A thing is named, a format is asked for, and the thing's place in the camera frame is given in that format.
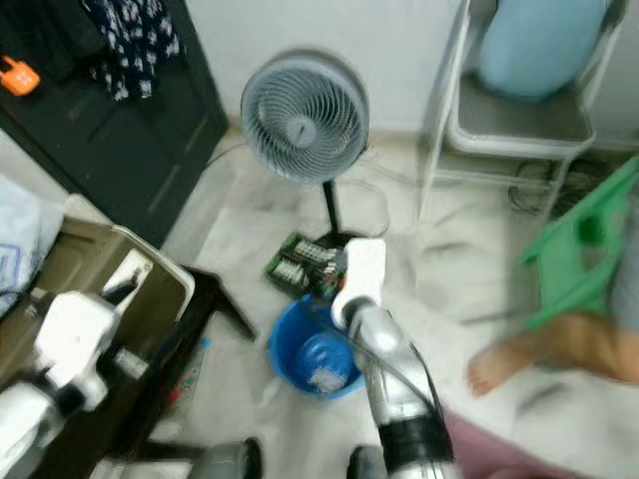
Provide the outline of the blue plastic bucket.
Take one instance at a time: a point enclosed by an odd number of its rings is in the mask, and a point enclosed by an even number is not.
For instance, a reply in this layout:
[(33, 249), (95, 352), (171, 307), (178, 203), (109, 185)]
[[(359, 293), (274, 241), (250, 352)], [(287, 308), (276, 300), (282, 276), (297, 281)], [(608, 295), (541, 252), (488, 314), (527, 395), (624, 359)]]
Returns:
[[(348, 338), (334, 324), (331, 307), (307, 295), (293, 301), (276, 319), (268, 341), (268, 356), (275, 374), (306, 395), (334, 400), (364, 387), (355, 352)], [(331, 395), (319, 395), (307, 383), (316, 366), (347, 369), (346, 387)]]

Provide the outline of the white crumpled trash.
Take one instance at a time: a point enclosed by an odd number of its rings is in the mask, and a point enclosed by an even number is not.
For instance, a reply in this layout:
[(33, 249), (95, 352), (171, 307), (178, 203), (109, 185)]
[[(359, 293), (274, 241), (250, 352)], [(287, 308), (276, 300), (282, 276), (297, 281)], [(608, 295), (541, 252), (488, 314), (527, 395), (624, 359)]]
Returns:
[(347, 369), (331, 369), (328, 366), (316, 366), (307, 375), (307, 383), (319, 395), (331, 395), (346, 387), (348, 381)]

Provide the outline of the black low stool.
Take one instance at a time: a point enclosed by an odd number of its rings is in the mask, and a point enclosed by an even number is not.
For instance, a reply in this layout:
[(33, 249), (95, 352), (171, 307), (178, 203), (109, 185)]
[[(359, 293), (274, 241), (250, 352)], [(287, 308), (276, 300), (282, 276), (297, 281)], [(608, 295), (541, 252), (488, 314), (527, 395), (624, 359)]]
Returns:
[(186, 310), (179, 315), (177, 325), (164, 342), (159, 354), (154, 356), (152, 368), (143, 375), (140, 397), (134, 402), (131, 415), (120, 427), (111, 453), (119, 459), (133, 461), (161, 461), (195, 459), (201, 447), (186, 444), (152, 442), (150, 434), (159, 424), (174, 388), (179, 386), (184, 370), (195, 360), (196, 348), (209, 323), (220, 314), (238, 338), (249, 343), (259, 339), (259, 328), (244, 315), (241, 307), (224, 287), (220, 276), (197, 268), (188, 267), (187, 273), (195, 279), (195, 290)]

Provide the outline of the olive brown storage case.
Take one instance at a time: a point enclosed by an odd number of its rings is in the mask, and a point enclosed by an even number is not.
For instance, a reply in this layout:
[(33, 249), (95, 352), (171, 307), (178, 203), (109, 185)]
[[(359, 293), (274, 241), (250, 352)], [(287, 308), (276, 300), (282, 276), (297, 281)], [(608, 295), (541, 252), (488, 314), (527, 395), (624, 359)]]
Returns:
[[(176, 261), (122, 227), (66, 219), (36, 275), (35, 287), (60, 293), (101, 286), (132, 250), (153, 260), (154, 268), (124, 307), (113, 342), (145, 356), (152, 368), (161, 342), (177, 325), (195, 286), (192, 276)], [(88, 479), (131, 415), (142, 391), (141, 382), (110, 386), (109, 373), (108, 396), (96, 410), (81, 412), (67, 421), (31, 479)]]

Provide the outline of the silver left robot leg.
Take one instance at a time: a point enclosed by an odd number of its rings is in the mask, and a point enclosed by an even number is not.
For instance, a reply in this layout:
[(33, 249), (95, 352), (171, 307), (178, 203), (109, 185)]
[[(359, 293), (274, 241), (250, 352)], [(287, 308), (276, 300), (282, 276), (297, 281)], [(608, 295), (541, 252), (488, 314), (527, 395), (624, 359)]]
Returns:
[(262, 479), (259, 439), (216, 444), (192, 462), (187, 479)]

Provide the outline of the silver robot leg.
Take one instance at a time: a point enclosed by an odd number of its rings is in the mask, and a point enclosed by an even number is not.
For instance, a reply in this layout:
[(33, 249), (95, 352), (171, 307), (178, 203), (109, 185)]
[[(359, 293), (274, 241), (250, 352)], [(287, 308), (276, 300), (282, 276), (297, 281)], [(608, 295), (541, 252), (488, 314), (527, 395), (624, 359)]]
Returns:
[(259, 439), (216, 444), (192, 462), (187, 479), (262, 479)]
[(383, 448), (360, 444), (348, 456), (345, 479), (389, 479)]

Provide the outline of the grey standing fan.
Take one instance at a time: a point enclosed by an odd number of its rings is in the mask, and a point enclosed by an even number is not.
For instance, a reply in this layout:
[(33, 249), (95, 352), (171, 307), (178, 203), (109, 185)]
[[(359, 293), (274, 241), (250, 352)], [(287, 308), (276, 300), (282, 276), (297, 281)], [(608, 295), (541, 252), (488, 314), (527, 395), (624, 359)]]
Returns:
[(319, 245), (343, 249), (359, 238), (342, 227), (336, 179), (368, 150), (369, 96), (346, 60), (319, 47), (280, 52), (247, 82), (239, 114), (246, 143), (266, 168), (322, 187), (329, 230)]

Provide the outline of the white plastic bag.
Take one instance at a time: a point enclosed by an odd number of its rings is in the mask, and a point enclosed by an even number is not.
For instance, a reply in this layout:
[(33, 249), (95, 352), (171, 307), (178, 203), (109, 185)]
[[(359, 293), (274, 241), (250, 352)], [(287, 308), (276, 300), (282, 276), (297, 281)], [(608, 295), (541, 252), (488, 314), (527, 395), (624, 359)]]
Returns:
[(31, 286), (58, 236), (64, 207), (0, 177), (0, 313)]

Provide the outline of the silver right robot leg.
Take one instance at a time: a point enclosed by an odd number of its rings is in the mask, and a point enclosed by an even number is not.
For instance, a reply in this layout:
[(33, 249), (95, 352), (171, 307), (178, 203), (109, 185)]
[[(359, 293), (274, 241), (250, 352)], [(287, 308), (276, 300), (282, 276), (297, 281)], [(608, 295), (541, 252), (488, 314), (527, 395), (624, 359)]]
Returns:
[(348, 456), (345, 479), (389, 479), (383, 448), (360, 444)]

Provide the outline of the black wardrobe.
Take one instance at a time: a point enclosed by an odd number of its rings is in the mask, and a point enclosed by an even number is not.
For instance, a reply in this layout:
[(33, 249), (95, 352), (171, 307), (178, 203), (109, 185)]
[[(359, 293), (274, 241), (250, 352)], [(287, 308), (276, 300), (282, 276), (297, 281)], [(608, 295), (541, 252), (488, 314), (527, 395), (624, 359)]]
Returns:
[(115, 224), (160, 245), (228, 131), (186, 0), (141, 0), (169, 19), (177, 55), (155, 68), (154, 92), (122, 96), (90, 6), (115, 0), (0, 0), (3, 65), (38, 77), (1, 92), (0, 125), (45, 172)]

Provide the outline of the grey metal chair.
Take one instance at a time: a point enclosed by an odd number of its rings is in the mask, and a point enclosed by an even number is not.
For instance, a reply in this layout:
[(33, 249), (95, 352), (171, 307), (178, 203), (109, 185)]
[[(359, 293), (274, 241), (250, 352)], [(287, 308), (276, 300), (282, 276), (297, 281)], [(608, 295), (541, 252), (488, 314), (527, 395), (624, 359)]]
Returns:
[(529, 102), (497, 95), (476, 78), (479, 44), (491, 22), (497, 0), (459, 0), (444, 47), (441, 70), (430, 95), (427, 134), (421, 141), (424, 160), (418, 215), (427, 218), (435, 187), (479, 182), (493, 186), (526, 187), (515, 174), (453, 169), (442, 157), (506, 157), (543, 161), (552, 178), (538, 189), (556, 197), (572, 161), (595, 142), (590, 120), (613, 47), (620, 35), (630, 0), (610, 0), (601, 36), (592, 58), (574, 82), (544, 99)]

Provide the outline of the green plastic stool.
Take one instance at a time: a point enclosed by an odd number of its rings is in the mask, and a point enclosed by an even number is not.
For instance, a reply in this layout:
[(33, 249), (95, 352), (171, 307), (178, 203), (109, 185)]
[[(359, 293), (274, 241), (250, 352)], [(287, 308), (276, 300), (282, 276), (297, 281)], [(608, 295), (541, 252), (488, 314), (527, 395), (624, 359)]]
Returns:
[(621, 165), (589, 195), (540, 232), (520, 261), (537, 277), (540, 306), (524, 323), (537, 328), (561, 313), (606, 310), (608, 287), (624, 251), (631, 187), (639, 157)]

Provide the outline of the dark floral hanging garment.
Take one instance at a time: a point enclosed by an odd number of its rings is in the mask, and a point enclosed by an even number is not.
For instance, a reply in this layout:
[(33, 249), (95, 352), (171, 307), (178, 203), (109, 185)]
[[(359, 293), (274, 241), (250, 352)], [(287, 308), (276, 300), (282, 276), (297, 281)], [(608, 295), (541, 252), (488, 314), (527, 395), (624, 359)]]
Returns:
[(150, 99), (157, 69), (183, 54), (177, 26), (163, 0), (79, 0), (105, 40), (105, 54), (90, 69), (116, 101)]

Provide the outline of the orange padlock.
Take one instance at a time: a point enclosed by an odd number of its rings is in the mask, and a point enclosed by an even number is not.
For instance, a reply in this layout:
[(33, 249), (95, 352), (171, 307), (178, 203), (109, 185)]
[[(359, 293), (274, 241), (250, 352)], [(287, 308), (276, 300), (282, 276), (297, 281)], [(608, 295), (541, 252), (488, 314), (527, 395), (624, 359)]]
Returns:
[(3, 69), (0, 72), (0, 86), (10, 95), (24, 97), (31, 95), (40, 86), (40, 74), (26, 61), (15, 60), (3, 55)]

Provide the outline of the light blue cushion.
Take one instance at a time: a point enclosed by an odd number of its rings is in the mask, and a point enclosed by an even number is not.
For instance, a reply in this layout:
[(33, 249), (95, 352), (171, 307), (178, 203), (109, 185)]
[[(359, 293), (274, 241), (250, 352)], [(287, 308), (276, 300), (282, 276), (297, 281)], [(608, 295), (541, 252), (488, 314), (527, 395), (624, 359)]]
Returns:
[(476, 78), (497, 95), (542, 100), (587, 67), (608, 12), (610, 0), (497, 0)]

